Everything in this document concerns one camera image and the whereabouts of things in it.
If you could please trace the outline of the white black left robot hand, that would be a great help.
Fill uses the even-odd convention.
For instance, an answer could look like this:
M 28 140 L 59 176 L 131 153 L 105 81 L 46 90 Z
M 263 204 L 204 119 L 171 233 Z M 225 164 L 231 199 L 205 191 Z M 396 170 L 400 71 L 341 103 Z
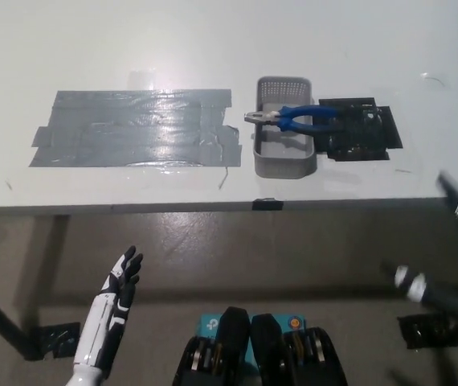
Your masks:
M 139 282 L 143 255 L 135 246 L 121 255 L 93 299 L 67 386 L 96 386 L 109 378 Z

